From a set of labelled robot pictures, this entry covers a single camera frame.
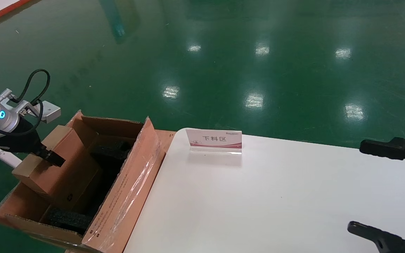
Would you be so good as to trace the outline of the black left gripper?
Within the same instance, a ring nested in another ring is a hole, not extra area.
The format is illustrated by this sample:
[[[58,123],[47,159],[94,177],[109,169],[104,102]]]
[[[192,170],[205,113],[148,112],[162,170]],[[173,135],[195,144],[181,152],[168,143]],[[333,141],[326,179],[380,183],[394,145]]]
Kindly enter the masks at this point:
[[[66,160],[41,143],[36,128],[28,120],[20,119],[12,133],[23,133],[31,129],[33,131],[22,136],[0,136],[0,149],[11,153],[32,153],[54,166],[61,167]]]

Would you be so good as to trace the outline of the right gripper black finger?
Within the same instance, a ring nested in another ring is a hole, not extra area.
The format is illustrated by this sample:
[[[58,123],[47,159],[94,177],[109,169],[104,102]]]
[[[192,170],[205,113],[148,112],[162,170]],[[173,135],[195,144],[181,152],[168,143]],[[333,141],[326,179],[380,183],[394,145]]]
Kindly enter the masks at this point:
[[[389,142],[363,140],[359,151],[378,157],[387,157],[391,160],[405,160],[405,139],[395,137]]]
[[[356,221],[350,221],[348,232],[373,242],[380,253],[405,253],[405,239]]]

